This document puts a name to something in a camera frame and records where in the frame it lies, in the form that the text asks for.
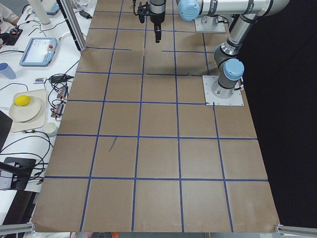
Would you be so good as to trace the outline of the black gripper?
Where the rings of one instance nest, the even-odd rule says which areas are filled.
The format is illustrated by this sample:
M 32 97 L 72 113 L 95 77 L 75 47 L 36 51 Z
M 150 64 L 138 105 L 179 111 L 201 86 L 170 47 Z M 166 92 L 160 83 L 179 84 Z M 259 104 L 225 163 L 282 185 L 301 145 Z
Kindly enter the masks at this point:
M 161 24 L 165 20 L 166 0 L 150 0 L 150 20 L 154 24 L 155 41 L 161 41 Z

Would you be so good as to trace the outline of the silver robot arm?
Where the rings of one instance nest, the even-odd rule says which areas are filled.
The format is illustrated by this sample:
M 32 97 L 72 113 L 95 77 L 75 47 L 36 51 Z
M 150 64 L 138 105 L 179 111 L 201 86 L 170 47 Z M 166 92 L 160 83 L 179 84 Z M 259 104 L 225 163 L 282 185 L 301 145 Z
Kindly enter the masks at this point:
M 274 15 L 282 11 L 287 0 L 179 0 L 177 7 L 184 21 L 193 21 L 198 17 L 219 14 L 237 14 L 230 34 L 225 42 L 214 52 L 214 60 L 220 75 L 212 85 L 215 96 L 228 99 L 235 85 L 241 79 L 244 65 L 236 57 L 253 24 L 262 16 Z

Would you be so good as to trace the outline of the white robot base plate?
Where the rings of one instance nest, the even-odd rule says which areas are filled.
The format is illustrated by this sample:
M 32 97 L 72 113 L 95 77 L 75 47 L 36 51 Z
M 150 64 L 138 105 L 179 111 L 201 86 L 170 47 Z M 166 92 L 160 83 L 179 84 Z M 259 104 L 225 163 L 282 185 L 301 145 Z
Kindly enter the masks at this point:
M 205 102 L 209 106 L 244 106 L 239 83 L 231 89 L 222 88 L 217 75 L 203 75 Z

